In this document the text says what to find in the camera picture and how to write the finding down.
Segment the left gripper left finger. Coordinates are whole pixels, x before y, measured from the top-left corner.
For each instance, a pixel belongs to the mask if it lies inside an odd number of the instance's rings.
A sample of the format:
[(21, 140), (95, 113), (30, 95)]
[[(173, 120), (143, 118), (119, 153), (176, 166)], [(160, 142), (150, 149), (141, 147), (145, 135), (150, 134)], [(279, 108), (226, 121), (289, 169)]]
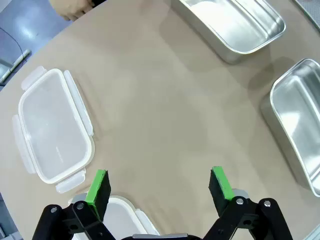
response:
[(107, 170), (99, 169), (85, 200), (68, 207), (47, 205), (40, 216), (33, 240), (71, 240), (84, 233), (89, 240), (111, 240), (113, 235), (103, 223), (111, 194)]

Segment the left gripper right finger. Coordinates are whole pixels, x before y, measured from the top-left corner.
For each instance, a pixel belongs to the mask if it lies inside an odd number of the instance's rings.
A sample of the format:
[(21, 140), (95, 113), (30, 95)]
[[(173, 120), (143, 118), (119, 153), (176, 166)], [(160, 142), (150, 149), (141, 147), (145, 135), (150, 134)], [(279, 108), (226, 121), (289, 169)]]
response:
[(235, 195), (221, 166), (210, 170), (209, 191), (218, 219), (203, 237), (205, 240), (231, 240), (238, 229), (246, 229), (254, 240), (291, 240), (284, 215), (273, 198), (258, 203)]

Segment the person's right hand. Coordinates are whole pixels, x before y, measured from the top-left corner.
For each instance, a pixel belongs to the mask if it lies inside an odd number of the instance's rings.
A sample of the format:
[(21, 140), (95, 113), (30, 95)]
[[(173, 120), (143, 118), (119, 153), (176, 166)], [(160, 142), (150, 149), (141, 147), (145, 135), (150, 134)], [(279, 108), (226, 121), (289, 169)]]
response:
[(92, 0), (50, 0), (49, 3), (58, 15), (73, 22), (95, 6)]

